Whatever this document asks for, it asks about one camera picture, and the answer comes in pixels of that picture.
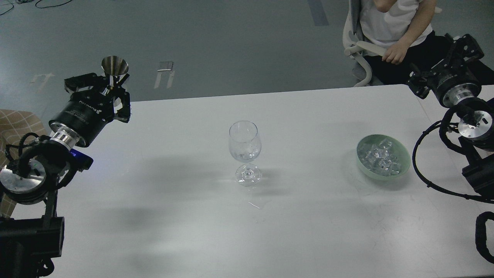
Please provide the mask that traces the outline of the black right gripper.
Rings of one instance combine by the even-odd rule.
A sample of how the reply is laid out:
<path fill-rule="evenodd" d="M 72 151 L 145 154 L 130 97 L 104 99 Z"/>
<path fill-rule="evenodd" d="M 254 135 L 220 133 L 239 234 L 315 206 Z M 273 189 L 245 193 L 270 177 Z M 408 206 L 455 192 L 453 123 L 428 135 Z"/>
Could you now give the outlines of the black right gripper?
<path fill-rule="evenodd" d="M 483 71 L 480 60 L 484 52 L 470 34 L 457 37 L 445 34 L 445 38 L 450 47 L 443 64 L 421 71 L 417 65 L 410 63 L 407 85 L 418 98 L 425 100 L 432 92 L 441 106 L 452 108 L 466 98 L 480 95 L 481 84 L 474 74 Z"/>

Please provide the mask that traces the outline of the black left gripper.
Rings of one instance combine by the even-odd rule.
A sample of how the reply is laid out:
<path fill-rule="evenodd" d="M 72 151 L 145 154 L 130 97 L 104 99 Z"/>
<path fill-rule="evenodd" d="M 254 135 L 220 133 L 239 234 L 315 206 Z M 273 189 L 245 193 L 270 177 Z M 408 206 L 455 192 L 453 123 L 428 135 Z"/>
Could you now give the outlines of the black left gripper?
<path fill-rule="evenodd" d="M 64 79 L 64 89 L 72 95 L 62 111 L 48 121 L 51 130 L 69 128 L 79 137 L 76 146 L 89 147 L 113 118 L 128 123 L 131 117 L 130 93 L 122 86 L 129 76 L 128 73 L 122 76 L 113 87 L 114 97 L 103 95 L 109 86 L 108 79 L 96 73 Z M 116 113 L 113 109 L 115 97 L 122 105 Z"/>

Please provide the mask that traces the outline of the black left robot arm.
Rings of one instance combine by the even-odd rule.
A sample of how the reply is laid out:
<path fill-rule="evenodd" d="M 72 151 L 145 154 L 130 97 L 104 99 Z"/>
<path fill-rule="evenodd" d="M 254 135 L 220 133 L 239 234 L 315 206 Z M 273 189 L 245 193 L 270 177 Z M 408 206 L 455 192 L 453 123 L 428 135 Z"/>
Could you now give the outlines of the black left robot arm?
<path fill-rule="evenodd" d="M 14 144 L 1 169 L 4 201 L 35 207 L 34 215 L 1 214 L 1 277 L 41 278 L 62 255 L 65 219 L 57 213 L 59 191 L 93 164 L 80 148 L 89 147 L 112 121 L 130 120 L 128 73 L 84 74 L 64 81 L 66 106 L 48 122 L 46 135 L 30 132 Z"/>

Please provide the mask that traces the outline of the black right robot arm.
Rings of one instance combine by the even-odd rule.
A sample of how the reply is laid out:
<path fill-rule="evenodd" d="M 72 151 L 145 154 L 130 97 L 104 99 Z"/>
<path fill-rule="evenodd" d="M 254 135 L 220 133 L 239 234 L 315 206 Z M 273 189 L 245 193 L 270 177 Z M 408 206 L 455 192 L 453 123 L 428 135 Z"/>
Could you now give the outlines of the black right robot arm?
<path fill-rule="evenodd" d="M 421 99 L 425 99 L 429 92 L 434 93 L 439 104 L 447 109 L 442 120 L 434 122 L 422 132 L 413 148 L 411 161 L 415 173 L 428 188 L 466 200 L 493 203 L 493 155 L 482 158 L 477 151 L 482 149 L 493 152 L 493 107 L 479 98 L 480 81 L 467 67 L 471 62 L 483 58 L 484 53 L 469 34 L 459 37 L 446 34 L 446 38 L 451 43 L 446 57 L 426 71 L 412 65 L 413 70 L 406 83 Z M 466 157 L 468 165 L 462 169 L 462 176 L 476 195 L 460 194 L 442 188 L 429 181 L 418 169 L 418 147 L 436 129 L 448 149 Z"/>

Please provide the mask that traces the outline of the person left hand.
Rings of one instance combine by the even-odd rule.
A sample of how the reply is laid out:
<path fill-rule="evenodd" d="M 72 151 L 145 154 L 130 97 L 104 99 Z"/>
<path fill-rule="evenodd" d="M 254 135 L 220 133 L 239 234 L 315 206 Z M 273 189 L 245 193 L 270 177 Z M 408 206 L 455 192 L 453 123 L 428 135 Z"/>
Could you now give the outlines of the person left hand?
<path fill-rule="evenodd" d="M 409 47 L 410 44 L 407 42 L 396 42 L 385 51 L 385 54 L 382 56 L 382 61 L 394 65 L 401 64 L 404 61 Z"/>

